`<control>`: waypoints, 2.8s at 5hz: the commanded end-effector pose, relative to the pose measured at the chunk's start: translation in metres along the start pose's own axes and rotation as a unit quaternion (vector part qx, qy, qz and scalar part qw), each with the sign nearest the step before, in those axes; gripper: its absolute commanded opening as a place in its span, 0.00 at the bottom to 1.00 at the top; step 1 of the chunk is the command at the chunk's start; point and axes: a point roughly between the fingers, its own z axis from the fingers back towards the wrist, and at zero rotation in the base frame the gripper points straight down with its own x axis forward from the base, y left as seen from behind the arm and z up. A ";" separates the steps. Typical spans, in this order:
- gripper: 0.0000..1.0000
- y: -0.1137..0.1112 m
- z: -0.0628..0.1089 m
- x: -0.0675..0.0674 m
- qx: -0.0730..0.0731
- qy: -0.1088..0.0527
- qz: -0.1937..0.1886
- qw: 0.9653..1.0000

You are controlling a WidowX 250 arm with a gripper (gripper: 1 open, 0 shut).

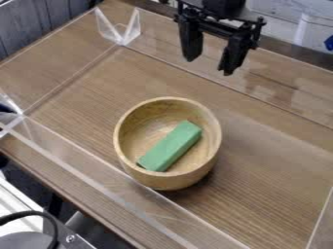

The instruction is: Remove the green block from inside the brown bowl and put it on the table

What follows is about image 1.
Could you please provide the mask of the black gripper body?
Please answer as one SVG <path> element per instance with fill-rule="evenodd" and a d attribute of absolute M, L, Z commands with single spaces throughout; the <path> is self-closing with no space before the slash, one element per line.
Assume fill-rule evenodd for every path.
<path fill-rule="evenodd" d="M 174 21 L 179 33 L 198 35 L 204 32 L 216 36 L 232 36 L 246 31 L 260 36 L 266 25 L 264 17 L 252 13 L 246 0 L 177 0 Z"/>

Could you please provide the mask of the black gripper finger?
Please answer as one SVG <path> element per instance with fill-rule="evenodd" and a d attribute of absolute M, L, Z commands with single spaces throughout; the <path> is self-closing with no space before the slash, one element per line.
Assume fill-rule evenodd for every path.
<path fill-rule="evenodd" d="M 178 18 L 179 41 L 185 59 L 192 62 L 202 54 L 204 33 L 200 30 L 200 22 L 190 17 Z"/>
<path fill-rule="evenodd" d="M 257 43 L 249 32 L 233 34 L 228 40 L 217 70 L 222 71 L 225 76 L 230 76 L 242 66 L 249 50 L 256 47 Z"/>

